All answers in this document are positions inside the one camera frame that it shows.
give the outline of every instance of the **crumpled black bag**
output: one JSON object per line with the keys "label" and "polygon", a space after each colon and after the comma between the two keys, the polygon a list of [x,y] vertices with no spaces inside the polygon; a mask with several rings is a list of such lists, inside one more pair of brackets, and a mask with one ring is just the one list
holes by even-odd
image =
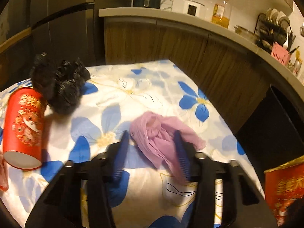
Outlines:
{"label": "crumpled black bag", "polygon": [[71,114],[79,105],[81,88],[90,73],[83,63],[63,61],[58,68],[50,61],[46,53],[36,55],[30,72],[34,89],[41,93],[50,107],[58,114]]}

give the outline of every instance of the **table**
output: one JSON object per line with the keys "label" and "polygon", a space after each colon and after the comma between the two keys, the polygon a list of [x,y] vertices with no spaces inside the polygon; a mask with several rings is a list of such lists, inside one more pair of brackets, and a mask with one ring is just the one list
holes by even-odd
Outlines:
{"label": "table", "polygon": [[[109,144],[117,142],[130,123],[145,111],[177,116],[207,142],[203,152],[221,162],[238,160],[256,183],[258,177],[244,150],[228,126],[195,83],[169,60],[130,65],[88,68],[91,79],[83,87],[76,111],[67,117],[45,111],[43,159],[40,169],[22,171],[8,166],[9,189],[0,197],[17,222],[24,227],[40,194],[67,160],[88,161]],[[6,102],[18,87],[0,93],[0,127]],[[188,223],[196,183],[175,182],[166,165],[155,169],[130,140],[119,185],[108,186],[116,227],[181,227]],[[85,181],[82,188],[82,221],[88,227]],[[215,227],[221,223],[222,185],[216,181]]]}

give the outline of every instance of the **pink basket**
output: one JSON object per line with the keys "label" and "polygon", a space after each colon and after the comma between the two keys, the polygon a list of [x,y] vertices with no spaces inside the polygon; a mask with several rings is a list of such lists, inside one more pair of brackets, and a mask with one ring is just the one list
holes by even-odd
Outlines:
{"label": "pink basket", "polygon": [[285,50],[282,46],[280,46],[277,42],[273,44],[273,49],[271,51],[272,57],[274,57],[276,60],[278,60],[281,64],[284,66],[287,66],[290,55],[288,50]]}

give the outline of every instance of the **pink cloth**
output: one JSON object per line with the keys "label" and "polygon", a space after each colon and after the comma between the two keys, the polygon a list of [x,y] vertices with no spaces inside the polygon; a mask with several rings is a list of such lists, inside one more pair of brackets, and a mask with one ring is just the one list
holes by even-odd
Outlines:
{"label": "pink cloth", "polygon": [[199,138],[192,128],[175,116],[164,117],[153,112],[145,112],[130,126],[131,136],[153,165],[159,168],[165,160],[176,179],[185,182],[173,142],[176,130],[180,130],[183,140],[192,143],[196,150],[206,146],[206,142]]}
{"label": "pink cloth", "polygon": [[7,182],[6,163],[2,152],[0,152],[0,190],[7,191],[8,188],[9,184]]}

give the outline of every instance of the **trash can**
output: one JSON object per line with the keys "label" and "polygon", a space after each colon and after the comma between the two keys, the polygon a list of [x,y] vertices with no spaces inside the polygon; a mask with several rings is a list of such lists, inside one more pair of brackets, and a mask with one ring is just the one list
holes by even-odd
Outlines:
{"label": "trash can", "polygon": [[295,107],[270,86],[236,138],[264,188],[264,171],[304,155],[304,123]]}

